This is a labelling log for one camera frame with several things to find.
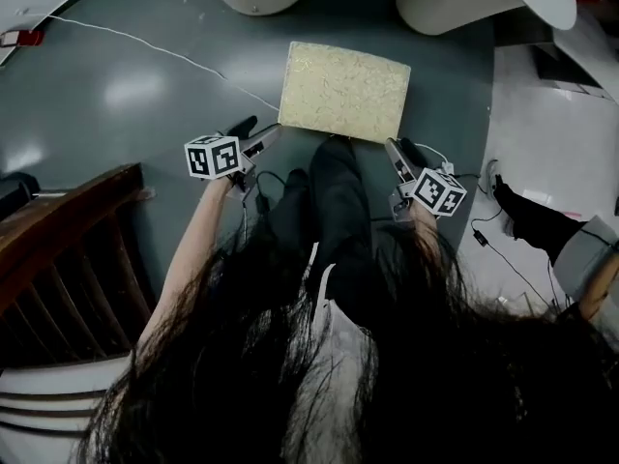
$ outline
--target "white floor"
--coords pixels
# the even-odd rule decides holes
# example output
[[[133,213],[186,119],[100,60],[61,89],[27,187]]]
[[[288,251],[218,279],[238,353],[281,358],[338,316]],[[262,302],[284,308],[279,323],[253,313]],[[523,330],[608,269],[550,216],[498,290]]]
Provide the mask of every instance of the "white floor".
[[[597,214],[619,232],[619,217],[614,216],[619,195],[619,105],[547,87],[538,79],[526,47],[499,48],[495,59],[485,163],[499,159],[504,180],[515,192],[572,218],[586,220]],[[486,179],[480,184],[485,189]],[[490,218],[498,209],[478,190],[471,219]],[[503,223],[499,217],[475,225],[550,302],[545,253],[504,235]],[[509,310],[524,314],[529,312],[527,298],[536,312],[546,309],[501,257],[479,245],[470,224],[460,256],[483,297],[495,301],[501,296],[508,300]],[[556,281],[554,288],[562,305],[565,294]]]

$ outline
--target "foam block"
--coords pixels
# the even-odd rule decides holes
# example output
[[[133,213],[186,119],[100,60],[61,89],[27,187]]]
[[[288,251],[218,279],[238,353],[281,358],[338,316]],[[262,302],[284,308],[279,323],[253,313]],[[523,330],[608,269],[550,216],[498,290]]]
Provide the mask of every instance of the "foam block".
[[[279,122],[385,143],[398,137],[410,67],[359,51],[292,42]]]

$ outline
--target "long black hair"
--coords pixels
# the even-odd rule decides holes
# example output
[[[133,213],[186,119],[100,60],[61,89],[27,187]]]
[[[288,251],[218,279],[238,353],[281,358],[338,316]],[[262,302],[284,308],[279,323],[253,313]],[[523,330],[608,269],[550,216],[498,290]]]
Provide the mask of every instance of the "long black hair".
[[[323,449],[326,460],[388,462],[445,435],[617,414],[616,357],[577,314],[547,321],[488,309],[440,237],[436,252],[410,228],[379,235],[376,326],[350,427],[336,428],[346,453]],[[308,379],[327,338],[327,329],[311,334],[315,302],[300,294],[306,261],[264,228],[218,250],[108,391],[78,460],[306,460],[309,428],[320,424],[306,399],[324,390],[308,393]]]

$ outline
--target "black pants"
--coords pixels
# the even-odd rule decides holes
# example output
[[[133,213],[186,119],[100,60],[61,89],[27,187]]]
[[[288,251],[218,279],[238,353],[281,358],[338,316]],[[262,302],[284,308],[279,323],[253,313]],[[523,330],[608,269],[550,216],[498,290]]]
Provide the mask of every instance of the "black pants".
[[[515,194],[507,184],[498,186],[494,197],[514,221],[514,237],[524,239],[532,247],[543,249],[552,265],[568,240],[584,225],[583,222]]]
[[[290,172],[267,222],[281,245],[301,249],[308,259],[313,243],[320,243],[310,294],[316,296],[325,268],[335,263],[327,299],[371,330],[372,305],[382,282],[372,258],[368,198],[350,141],[330,137],[316,150],[309,175],[301,169]]]

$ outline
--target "floor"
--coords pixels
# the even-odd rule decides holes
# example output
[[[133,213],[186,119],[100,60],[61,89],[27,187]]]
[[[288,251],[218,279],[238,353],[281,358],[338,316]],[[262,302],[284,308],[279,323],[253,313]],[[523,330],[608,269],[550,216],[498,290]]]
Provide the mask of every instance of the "floor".
[[[504,178],[519,194],[572,218],[599,215],[619,232],[614,206],[619,195],[619,106],[605,99],[551,89],[535,73],[526,47],[497,49],[492,114],[484,163],[499,159]],[[486,189],[486,180],[480,181]],[[479,190],[472,218],[491,218],[495,202]],[[523,241],[503,234],[504,219],[476,222],[547,300],[553,298],[547,257]],[[469,279],[491,301],[503,297],[514,312],[528,313],[529,303],[545,310],[535,292],[490,248],[473,238],[470,225],[459,249]],[[552,277],[559,304],[565,295]]]
[[[221,0],[81,0],[62,15],[137,35],[214,68],[279,104],[291,41],[332,44],[408,64],[411,81],[400,135],[443,152],[458,169],[479,171],[491,103],[489,21],[441,37],[414,33],[395,0],[300,0],[284,13],[250,17]],[[154,291],[203,191],[183,144],[250,115],[259,127],[277,112],[216,76],[105,32],[52,22],[44,44],[20,50],[0,70],[0,171],[23,170],[48,189],[71,188],[121,163],[142,163],[157,197],[137,213],[138,243]],[[281,175],[307,167],[324,134],[287,129],[261,156]],[[398,179],[381,146],[356,148],[375,217],[389,214]],[[465,181],[469,189],[475,181]],[[269,190],[270,181],[265,181]],[[472,198],[441,220],[454,246]],[[228,204],[223,229],[238,228]]]

